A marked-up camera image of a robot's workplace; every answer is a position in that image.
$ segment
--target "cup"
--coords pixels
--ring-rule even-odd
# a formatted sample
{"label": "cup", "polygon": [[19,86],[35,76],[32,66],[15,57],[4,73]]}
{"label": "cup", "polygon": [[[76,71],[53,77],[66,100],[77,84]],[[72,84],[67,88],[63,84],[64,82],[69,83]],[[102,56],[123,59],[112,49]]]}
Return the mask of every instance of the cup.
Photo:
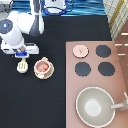
{"label": "cup", "polygon": [[39,60],[35,63],[34,72],[38,78],[47,79],[53,74],[54,67],[53,67],[53,64],[51,62],[49,62],[46,57],[43,57],[41,60]]}

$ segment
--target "black circle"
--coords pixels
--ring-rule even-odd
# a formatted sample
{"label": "black circle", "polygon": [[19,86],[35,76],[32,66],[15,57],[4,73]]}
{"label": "black circle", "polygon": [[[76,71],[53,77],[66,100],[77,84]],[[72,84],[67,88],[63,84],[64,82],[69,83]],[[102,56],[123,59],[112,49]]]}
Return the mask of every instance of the black circle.
{"label": "black circle", "polygon": [[106,45],[99,45],[96,48],[96,54],[100,57],[108,57],[111,55],[111,49]]}
{"label": "black circle", "polygon": [[98,70],[103,76],[112,76],[115,72],[114,66],[109,62],[100,63]]}
{"label": "black circle", "polygon": [[79,62],[75,66],[75,72],[79,76],[87,76],[89,75],[91,68],[86,62]]}

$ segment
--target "pink mat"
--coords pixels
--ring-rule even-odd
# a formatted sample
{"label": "pink mat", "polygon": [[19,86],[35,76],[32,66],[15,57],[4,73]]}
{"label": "pink mat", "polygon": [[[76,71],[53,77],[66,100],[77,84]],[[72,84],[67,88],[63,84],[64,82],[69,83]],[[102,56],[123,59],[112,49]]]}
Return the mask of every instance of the pink mat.
{"label": "pink mat", "polygon": [[[114,41],[78,41],[66,43],[66,128],[90,128],[81,121],[76,112],[76,98],[79,92],[89,86],[96,86],[106,90],[119,103],[125,99],[126,87],[117,55]],[[89,54],[85,58],[77,58],[73,54],[76,45],[85,45]],[[101,58],[96,54],[98,45],[107,45],[112,54],[107,58]],[[115,67],[112,76],[102,76],[98,71],[101,62],[110,62]],[[91,67],[88,76],[80,77],[75,73],[75,65],[78,62],[87,62]],[[113,122],[106,128],[128,128],[128,111],[116,111]]]}

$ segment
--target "bowl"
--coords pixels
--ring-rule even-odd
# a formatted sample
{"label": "bowl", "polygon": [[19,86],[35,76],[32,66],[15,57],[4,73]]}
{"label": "bowl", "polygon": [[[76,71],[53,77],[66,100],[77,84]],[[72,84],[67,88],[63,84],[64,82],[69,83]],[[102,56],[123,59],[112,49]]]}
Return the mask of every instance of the bowl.
{"label": "bowl", "polygon": [[87,87],[77,96],[76,111],[87,125],[102,128],[109,125],[115,117],[115,109],[111,109],[113,104],[114,100],[105,90]]}

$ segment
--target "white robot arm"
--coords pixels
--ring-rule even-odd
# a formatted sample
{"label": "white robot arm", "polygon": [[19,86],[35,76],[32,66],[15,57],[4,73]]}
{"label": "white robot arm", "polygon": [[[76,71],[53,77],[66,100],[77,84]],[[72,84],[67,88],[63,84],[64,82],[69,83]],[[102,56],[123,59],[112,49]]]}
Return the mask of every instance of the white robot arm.
{"label": "white robot arm", "polygon": [[22,33],[38,36],[44,31],[40,0],[30,0],[30,7],[31,14],[12,11],[7,19],[0,21],[0,36],[3,39],[1,49],[6,54],[14,54],[17,49],[38,54],[38,47],[25,46],[22,36]]}

